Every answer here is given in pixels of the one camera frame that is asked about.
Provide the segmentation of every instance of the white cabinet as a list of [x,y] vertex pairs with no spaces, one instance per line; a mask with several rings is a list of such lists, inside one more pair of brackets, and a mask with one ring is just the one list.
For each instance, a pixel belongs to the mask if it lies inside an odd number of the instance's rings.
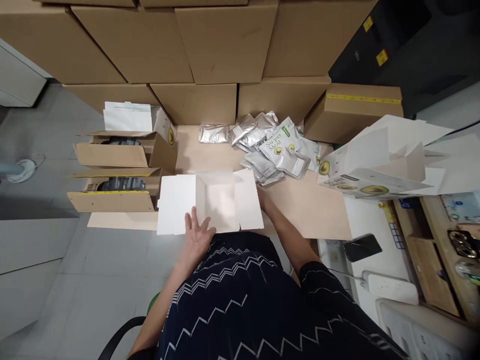
[[47,80],[2,47],[0,42],[0,105],[31,107]]
[[0,340],[40,317],[77,223],[0,221]]

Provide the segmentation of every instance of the hand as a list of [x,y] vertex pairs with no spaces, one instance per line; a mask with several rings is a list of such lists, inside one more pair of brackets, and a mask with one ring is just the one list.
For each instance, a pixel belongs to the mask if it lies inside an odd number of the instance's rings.
[[199,226],[197,208],[195,206],[191,208],[191,217],[188,212],[185,214],[185,239],[178,262],[189,271],[193,271],[200,263],[207,253],[210,240],[217,232],[215,227],[207,230],[210,220],[210,217],[207,217]]
[[264,212],[267,206],[270,206],[273,204],[272,200],[270,200],[269,196],[267,193],[262,190],[260,187],[256,187],[256,192],[258,193],[258,201],[260,202],[260,209],[262,209]]

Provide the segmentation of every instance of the black machine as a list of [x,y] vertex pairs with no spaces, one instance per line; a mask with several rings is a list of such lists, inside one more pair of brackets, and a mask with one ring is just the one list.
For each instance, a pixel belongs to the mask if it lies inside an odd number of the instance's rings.
[[379,0],[329,75],[400,87],[413,118],[480,81],[480,1]]
[[355,240],[345,242],[343,250],[351,263],[382,252],[382,248],[373,234],[363,235]]

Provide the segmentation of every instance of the white cable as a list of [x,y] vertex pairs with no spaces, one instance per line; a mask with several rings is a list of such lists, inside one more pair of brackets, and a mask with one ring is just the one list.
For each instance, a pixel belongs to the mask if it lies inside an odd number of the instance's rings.
[[[42,157],[40,163],[37,163],[34,159],[32,159],[32,157],[35,157],[35,156]],[[32,160],[33,162],[35,162],[35,164],[36,164],[35,167],[32,170],[30,170],[29,172],[25,173],[25,174],[30,174],[32,171],[35,171],[36,169],[38,169],[40,167],[40,165],[42,165],[45,162],[47,157],[45,156],[45,154],[29,154],[29,155],[22,156],[20,158],[20,160],[22,160],[22,159],[28,159],[28,160]]]
[[343,276],[346,276],[347,278],[350,278],[350,279],[354,279],[354,280],[358,280],[360,282],[364,282],[365,279],[363,279],[362,277],[356,277],[356,276],[353,276],[353,275],[350,275],[350,274],[346,274],[344,272],[341,272],[341,271],[338,271],[338,270],[334,270],[334,269],[331,269],[329,267],[327,267],[328,270],[330,271],[334,271],[336,273],[339,273],[339,274],[342,274]]

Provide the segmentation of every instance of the gray floor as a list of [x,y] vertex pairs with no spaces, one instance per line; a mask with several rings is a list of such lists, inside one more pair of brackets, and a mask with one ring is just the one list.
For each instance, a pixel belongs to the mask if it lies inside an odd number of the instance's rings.
[[[77,134],[103,126],[100,114],[61,85],[51,85],[37,108],[11,110],[0,125],[0,161],[14,163],[32,154],[46,160],[31,180],[0,184],[0,220],[78,217],[66,196],[84,186],[82,179],[67,178],[83,169],[72,144],[85,140]],[[115,331],[145,315],[162,289],[183,237],[88,228],[89,216],[79,216],[41,318],[0,341],[0,359],[97,359]],[[288,269],[278,238],[272,241]],[[126,357],[138,331],[124,337],[114,359]]]

